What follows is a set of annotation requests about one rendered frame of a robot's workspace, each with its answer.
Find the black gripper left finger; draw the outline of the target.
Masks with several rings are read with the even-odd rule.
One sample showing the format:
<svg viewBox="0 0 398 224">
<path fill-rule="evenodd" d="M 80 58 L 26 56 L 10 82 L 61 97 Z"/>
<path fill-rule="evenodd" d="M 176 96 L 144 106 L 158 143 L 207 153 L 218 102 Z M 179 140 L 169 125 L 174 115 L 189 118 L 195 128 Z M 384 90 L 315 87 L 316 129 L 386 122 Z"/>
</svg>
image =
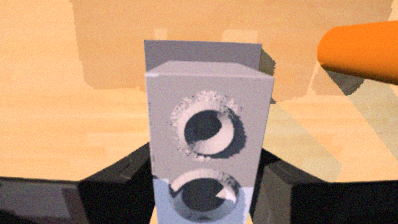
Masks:
<svg viewBox="0 0 398 224">
<path fill-rule="evenodd" d="M 149 141 L 79 181 L 0 176 L 0 224 L 150 224 Z"/>
</svg>

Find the orange cylinder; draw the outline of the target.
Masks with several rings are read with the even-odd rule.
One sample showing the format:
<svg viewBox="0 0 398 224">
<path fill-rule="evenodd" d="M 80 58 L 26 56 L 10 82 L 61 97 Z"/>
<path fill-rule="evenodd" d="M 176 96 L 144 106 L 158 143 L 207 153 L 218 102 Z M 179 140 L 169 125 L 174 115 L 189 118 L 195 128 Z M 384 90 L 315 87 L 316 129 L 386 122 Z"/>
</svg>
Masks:
<svg viewBox="0 0 398 224">
<path fill-rule="evenodd" d="M 318 44 L 327 71 L 398 86 L 398 21 L 334 27 Z"/>
</svg>

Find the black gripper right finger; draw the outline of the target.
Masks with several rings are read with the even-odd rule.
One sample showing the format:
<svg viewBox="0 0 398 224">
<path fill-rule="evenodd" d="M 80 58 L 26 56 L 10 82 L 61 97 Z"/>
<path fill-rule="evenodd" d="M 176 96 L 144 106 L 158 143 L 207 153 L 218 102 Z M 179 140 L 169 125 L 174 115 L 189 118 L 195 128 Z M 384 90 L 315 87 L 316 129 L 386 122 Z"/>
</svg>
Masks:
<svg viewBox="0 0 398 224">
<path fill-rule="evenodd" d="M 398 180 L 328 182 L 261 150 L 249 209 L 253 224 L 342 224 L 398 212 Z"/>
</svg>

